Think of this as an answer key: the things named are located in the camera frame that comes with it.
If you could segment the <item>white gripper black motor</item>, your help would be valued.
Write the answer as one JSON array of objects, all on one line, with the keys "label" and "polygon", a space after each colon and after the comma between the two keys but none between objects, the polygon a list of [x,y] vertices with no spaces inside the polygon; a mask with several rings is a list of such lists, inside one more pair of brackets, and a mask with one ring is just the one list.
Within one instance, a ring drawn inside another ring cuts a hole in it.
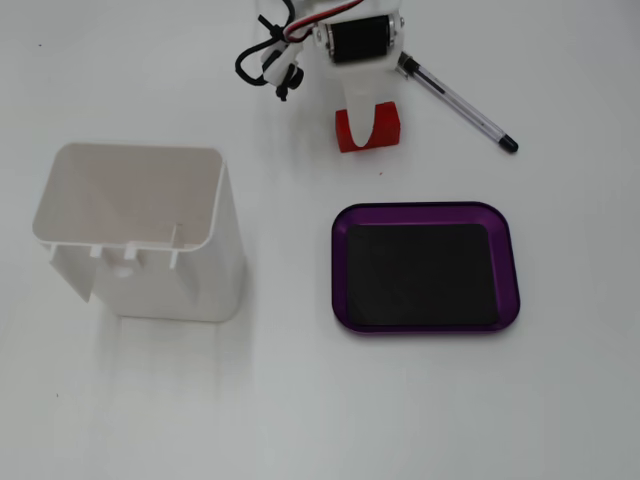
[{"label": "white gripper black motor", "polygon": [[371,145],[384,75],[393,71],[403,47],[399,1],[362,1],[353,8],[321,20],[313,29],[325,71],[340,81],[346,116],[340,130],[344,146]]}]

